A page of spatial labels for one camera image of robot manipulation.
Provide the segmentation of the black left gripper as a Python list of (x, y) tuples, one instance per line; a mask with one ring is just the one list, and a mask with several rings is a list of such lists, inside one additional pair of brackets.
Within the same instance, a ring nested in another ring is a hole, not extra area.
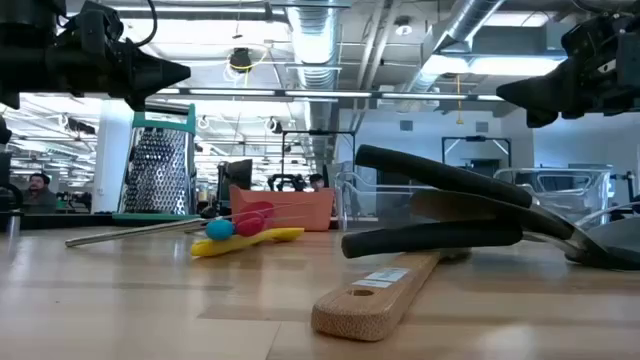
[(91, 72), (98, 92), (124, 99), (135, 111), (144, 108), (144, 99), (188, 79), (178, 77), (137, 77), (134, 68), (168, 75), (190, 75), (188, 66), (149, 55), (122, 41), (124, 24), (118, 12), (97, 2), (85, 2), (78, 14), (64, 25), (64, 45), (78, 51), (79, 66)]

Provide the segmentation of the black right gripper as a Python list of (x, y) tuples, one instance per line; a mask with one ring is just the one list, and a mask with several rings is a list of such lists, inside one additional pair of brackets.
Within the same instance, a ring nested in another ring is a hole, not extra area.
[(525, 108), (526, 124), (542, 128), (557, 118), (578, 119), (596, 104), (597, 89), (615, 70), (619, 14), (601, 14), (561, 38), (567, 58), (545, 75), (500, 85), (496, 94)]

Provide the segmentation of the wide black spatula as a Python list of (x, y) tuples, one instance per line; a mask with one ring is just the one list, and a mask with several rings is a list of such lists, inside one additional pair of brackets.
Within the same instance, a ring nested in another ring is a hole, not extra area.
[(445, 190), (415, 192), (409, 201), (411, 213), (438, 221), (505, 220), (525, 230), (570, 239), (574, 227), (531, 209), (484, 196)]
[(423, 157), (372, 145), (359, 147), (355, 155), (355, 163), (376, 170), (406, 175), (425, 184), (428, 189), (484, 196), (561, 220), (567, 225), (572, 225), (574, 233), (570, 239), (560, 240), (579, 249), (576, 256), (571, 256), (560, 249), (565, 253), (566, 259), (595, 268), (640, 271), (640, 251), (605, 245), (599, 241), (601, 237), (613, 238), (615, 236), (613, 231), (606, 228), (585, 231), (577, 223), (535, 203), (534, 197), (529, 192), (515, 185)]

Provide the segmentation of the metal kitchen tongs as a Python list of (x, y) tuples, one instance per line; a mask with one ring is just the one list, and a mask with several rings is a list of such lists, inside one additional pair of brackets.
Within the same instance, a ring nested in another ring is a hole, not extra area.
[(162, 232), (169, 232), (169, 231), (178, 231), (178, 230), (197, 231), (197, 230), (203, 229), (205, 225), (212, 220), (231, 220), (235, 216), (227, 215), (227, 216), (217, 216), (212, 218), (197, 217), (197, 218), (191, 218), (187, 220), (174, 221), (174, 222), (168, 222), (168, 223), (162, 223), (162, 224), (156, 224), (156, 225), (150, 225), (150, 226), (144, 226), (144, 227), (136, 227), (136, 228), (130, 228), (130, 229), (119, 230), (114, 232), (94, 234), (94, 235), (89, 235), (84, 237), (77, 237), (77, 238), (66, 240), (65, 246), (68, 248), (71, 248), (71, 247), (77, 247), (81, 245), (96, 244), (96, 243), (101, 243), (106, 241), (125, 239), (129, 237), (140, 236), (140, 235), (151, 235), (154, 233), (162, 233)]

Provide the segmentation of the blue silicone spoon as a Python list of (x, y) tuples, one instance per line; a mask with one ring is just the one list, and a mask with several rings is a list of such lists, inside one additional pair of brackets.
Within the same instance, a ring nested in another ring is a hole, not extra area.
[(234, 224), (226, 219), (211, 220), (205, 226), (206, 236), (213, 241), (226, 241), (234, 235)]

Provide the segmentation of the yellow silicone spoon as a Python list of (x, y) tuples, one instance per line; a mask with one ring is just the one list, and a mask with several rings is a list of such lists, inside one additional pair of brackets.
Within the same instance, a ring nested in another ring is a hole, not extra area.
[(233, 235), (229, 240), (202, 240), (191, 246), (193, 257), (216, 257), (257, 245), (262, 242), (291, 242), (297, 240), (305, 230), (303, 228), (274, 228), (256, 235), (243, 237)]

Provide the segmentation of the narrow black spatula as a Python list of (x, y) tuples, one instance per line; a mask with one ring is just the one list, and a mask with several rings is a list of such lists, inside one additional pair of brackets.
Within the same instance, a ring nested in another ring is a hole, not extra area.
[(550, 243), (571, 256), (579, 252), (566, 241), (525, 232), (518, 224), (499, 220), (421, 223), (350, 233), (342, 237), (341, 247), (346, 258), (358, 258), (399, 252), (511, 246), (525, 238)]

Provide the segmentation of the wooden slotted spoon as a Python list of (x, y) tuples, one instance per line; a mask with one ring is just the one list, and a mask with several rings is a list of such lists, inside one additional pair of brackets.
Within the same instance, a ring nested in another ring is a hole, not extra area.
[(468, 248), (400, 254), (385, 266), (316, 301), (311, 328), (338, 338), (383, 340), (395, 330), (439, 262), (470, 255)]

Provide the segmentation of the white square pillar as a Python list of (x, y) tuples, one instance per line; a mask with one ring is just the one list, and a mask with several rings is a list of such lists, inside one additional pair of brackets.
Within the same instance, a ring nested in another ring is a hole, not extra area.
[(121, 100), (103, 100), (99, 117), (92, 212), (118, 209), (129, 143), (133, 111)]

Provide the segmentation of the teal metal box grater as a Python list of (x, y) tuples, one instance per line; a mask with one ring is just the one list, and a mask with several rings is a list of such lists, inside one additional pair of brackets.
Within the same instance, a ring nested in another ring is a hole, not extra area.
[(193, 104), (148, 104), (136, 112), (117, 220), (176, 221), (197, 216)]

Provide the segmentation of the clear plastic bin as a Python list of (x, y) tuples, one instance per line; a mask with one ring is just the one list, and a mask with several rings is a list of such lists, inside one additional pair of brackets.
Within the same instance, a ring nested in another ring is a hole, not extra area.
[(585, 230), (609, 221), (608, 169), (504, 168), (493, 177), (524, 188), (540, 206)]
[(336, 175), (337, 224), (340, 230), (360, 231), (434, 223), (429, 217), (414, 215), (410, 200), (428, 186), (395, 173), (366, 170)]

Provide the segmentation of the black background stand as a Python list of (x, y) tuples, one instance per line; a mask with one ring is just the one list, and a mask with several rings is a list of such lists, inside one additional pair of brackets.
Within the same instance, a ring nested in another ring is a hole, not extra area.
[(627, 171), (624, 174), (613, 174), (610, 176), (610, 179), (612, 181), (624, 182), (623, 192), (626, 194), (630, 205), (622, 207), (621, 209), (613, 210), (609, 215), (609, 220), (623, 220), (627, 215), (640, 216), (640, 195), (635, 193), (634, 188), (635, 174), (632, 171)]

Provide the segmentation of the long overhead light bar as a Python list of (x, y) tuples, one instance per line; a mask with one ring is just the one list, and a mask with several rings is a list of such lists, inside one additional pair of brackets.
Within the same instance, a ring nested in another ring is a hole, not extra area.
[(442, 100), (501, 102), (502, 98), (490, 94), (459, 93), (408, 93), (380, 91), (331, 91), (293, 89), (253, 89), (253, 88), (168, 88), (158, 95), (203, 95), (219, 97), (290, 97), (290, 98), (331, 98), (331, 99), (386, 99), (386, 100)]

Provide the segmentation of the orange plastic bin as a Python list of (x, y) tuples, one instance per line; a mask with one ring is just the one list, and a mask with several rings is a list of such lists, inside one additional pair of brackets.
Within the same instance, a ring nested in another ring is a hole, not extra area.
[(249, 204), (268, 202), (274, 206), (274, 228), (297, 227), (307, 232), (323, 232), (330, 227), (334, 204), (334, 190), (323, 188), (318, 192), (274, 192), (244, 190), (229, 187), (233, 214), (243, 213)]

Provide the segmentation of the black background rig frame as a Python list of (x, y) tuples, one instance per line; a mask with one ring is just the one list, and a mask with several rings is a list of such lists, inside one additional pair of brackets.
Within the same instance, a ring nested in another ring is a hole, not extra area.
[(507, 137), (487, 137), (484, 135), (472, 135), (472, 136), (446, 136), (441, 138), (441, 162), (446, 163), (447, 155), (453, 150), (461, 141), (463, 142), (492, 142), (507, 156), (507, 166), (513, 165), (512, 155), (512, 140)]

